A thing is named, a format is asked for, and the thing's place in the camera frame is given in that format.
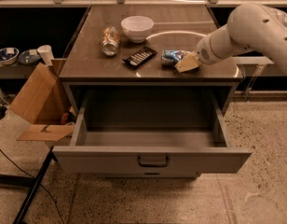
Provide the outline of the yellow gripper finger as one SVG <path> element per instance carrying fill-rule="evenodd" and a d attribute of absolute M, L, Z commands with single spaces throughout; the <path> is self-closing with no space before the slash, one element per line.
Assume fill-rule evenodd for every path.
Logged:
<path fill-rule="evenodd" d="M 175 68 L 179 73 L 199 68 L 197 55 L 195 53 L 188 53 L 175 65 Z"/>

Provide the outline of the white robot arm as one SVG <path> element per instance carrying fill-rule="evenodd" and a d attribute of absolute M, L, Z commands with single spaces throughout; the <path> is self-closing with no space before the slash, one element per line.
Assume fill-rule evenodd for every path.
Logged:
<path fill-rule="evenodd" d="M 255 3 L 236 7 L 227 23 L 203 37 L 175 68 L 182 73 L 250 51 L 266 56 L 287 76 L 286 12 Z"/>

